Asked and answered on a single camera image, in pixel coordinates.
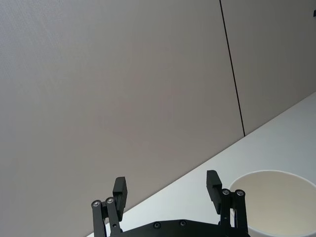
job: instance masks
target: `screw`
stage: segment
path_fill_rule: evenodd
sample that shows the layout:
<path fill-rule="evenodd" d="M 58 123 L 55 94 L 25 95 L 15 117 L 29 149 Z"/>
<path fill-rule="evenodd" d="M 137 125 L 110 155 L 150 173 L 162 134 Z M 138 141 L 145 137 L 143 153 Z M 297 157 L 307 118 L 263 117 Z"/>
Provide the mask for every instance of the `screw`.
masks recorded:
<path fill-rule="evenodd" d="M 228 195 L 229 194 L 229 190 L 228 189 L 223 189 L 223 194 L 224 195 Z"/>
<path fill-rule="evenodd" d="M 100 202 L 99 201 L 95 201 L 92 205 L 93 206 L 98 206 L 98 205 L 100 205 Z"/>
<path fill-rule="evenodd" d="M 154 223 L 154 228 L 155 228 L 155 229 L 159 229 L 160 227 L 161 227 L 160 222 L 155 222 L 155 223 Z"/>
<path fill-rule="evenodd" d="M 186 226 L 187 222 L 185 220 L 180 221 L 180 226 Z"/>
<path fill-rule="evenodd" d="M 245 194 L 242 190 L 238 190 L 236 193 L 238 196 L 243 196 Z"/>
<path fill-rule="evenodd" d="M 107 203 L 112 203 L 113 201 L 114 201 L 113 198 L 109 198 L 109 199 L 107 200 Z"/>

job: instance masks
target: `paper cup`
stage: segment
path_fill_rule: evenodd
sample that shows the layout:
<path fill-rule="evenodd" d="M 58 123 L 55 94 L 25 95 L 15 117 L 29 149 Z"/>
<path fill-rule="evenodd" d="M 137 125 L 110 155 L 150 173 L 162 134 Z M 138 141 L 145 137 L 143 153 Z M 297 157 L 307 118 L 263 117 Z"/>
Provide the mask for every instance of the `paper cup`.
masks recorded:
<path fill-rule="evenodd" d="M 251 237 L 316 237 L 316 185 L 295 174 L 261 170 L 236 179 L 246 192 Z"/>

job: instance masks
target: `white table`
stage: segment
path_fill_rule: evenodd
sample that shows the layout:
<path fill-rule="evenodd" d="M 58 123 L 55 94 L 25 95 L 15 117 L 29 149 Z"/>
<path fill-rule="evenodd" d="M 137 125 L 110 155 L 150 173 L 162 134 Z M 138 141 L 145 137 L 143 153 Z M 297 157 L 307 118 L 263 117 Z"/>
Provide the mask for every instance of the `white table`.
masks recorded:
<path fill-rule="evenodd" d="M 210 169 L 218 172 L 223 188 L 228 188 L 239 176 L 263 169 L 288 171 L 316 183 L 315 168 L 316 92 L 127 211 L 120 226 L 127 231 L 172 219 L 218 223 L 206 190 Z"/>

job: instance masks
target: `cup rim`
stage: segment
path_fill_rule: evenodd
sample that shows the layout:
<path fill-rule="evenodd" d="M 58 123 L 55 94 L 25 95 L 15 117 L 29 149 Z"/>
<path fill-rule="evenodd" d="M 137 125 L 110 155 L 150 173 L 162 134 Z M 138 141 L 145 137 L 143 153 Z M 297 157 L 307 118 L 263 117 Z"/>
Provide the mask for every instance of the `cup rim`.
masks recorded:
<path fill-rule="evenodd" d="M 297 174 L 293 174 L 293 173 L 290 173 L 290 172 L 287 172 L 287 171 L 282 171 L 282 170 L 263 169 L 263 170 L 256 170 L 256 171 L 253 171 L 253 172 L 249 172 L 249 173 L 246 173 L 246 174 L 244 174 L 244 175 L 242 175 L 242 176 L 236 178 L 236 179 L 230 184 L 229 190 L 232 188 L 233 184 L 234 184 L 237 180 L 239 180 L 239 179 L 241 179 L 241 178 L 243 178 L 243 177 L 245 177 L 245 176 L 248 176 L 248 175 L 250 175 L 250 174 L 261 173 L 261 172 L 278 172 L 278 173 L 284 173 L 284 174 L 287 174 L 287 175 L 292 175 L 292 176 L 295 176 L 295 177 L 297 177 L 297 178 L 299 178 L 299 179 L 301 179 L 301 180 L 303 180 L 303 181 L 305 181 L 305 182 L 311 184 L 311 185 L 316 189 L 316 184 L 314 184 L 313 182 L 309 181 L 308 179 L 303 178 L 303 177 L 301 177 L 301 176 L 299 176 L 299 175 L 297 175 Z M 303 234 L 303 236 L 302 236 L 302 235 L 299 235 L 299 236 L 297 236 L 297 235 L 296 235 L 296 236 L 283 236 L 283 235 L 272 235 L 272 234 L 270 234 L 270 233 L 267 233 L 267 232 L 264 232 L 264 231 L 260 231 L 260 230 L 254 228 L 254 227 L 252 227 L 252 226 L 250 226 L 250 225 L 248 225 L 248 228 L 251 229 L 251 230 L 253 230 L 253 231 L 255 231 L 255 232 L 257 232 L 257 233 L 259 233 L 259 234 L 266 235 L 267 237 L 311 237 L 312 235 L 316 234 L 316 230 L 315 230 L 315 231 L 313 231 L 313 232 L 309 232 L 309 233 Z"/>

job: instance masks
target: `black vertical line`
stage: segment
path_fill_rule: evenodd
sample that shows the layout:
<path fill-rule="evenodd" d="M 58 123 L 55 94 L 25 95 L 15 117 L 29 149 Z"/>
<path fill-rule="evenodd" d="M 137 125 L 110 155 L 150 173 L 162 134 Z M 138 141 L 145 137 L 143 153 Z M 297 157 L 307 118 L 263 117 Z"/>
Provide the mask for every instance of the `black vertical line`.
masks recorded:
<path fill-rule="evenodd" d="M 242 114 L 241 114 L 241 108 L 240 108 L 240 102 L 239 102 L 239 96 L 238 96 L 236 78 L 235 78 L 235 73 L 234 73 L 234 67 L 233 67 L 233 61 L 232 61 L 232 55 L 231 55 L 231 49 L 230 49 L 229 43 L 228 43 L 228 37 L 227 37 L 227 31 L 226 31 L 226 25 L 225 25 L 225 19 L 224 19 L 223 7 L 222 7 L 222 0 L 219 0 L 219 4 L 220 4 L 220 6 L 221 6 L 221 12 L 222 12 L 222 18 L 223 18 L 223 23 L 224 23 L 224 29 L 225 29 L 225 36 L 226 36 L 227 48 L 228 48 L 228 53 L 229 53 L 229 59 L 230 59 L 230 61 L 231 61 L 231 66 L 232 66 L 232 71 L 233 71 L 233 78 L 234 78 L 234 83 L 235 83 L 235 90 L 236 90 L 236 96 L 237 96 L 237 101 L 238 101 L 238 107 L 239 107 L 239 114 L 240 114 L 240 120 L 241 120 L 241 125 L 242 125 L 243 136 L 246 136 L 246 134 L 245 134 L 245 128 L 244 128 L 244 126 L 243 126 L 243 119 L 242 119 Z"/>

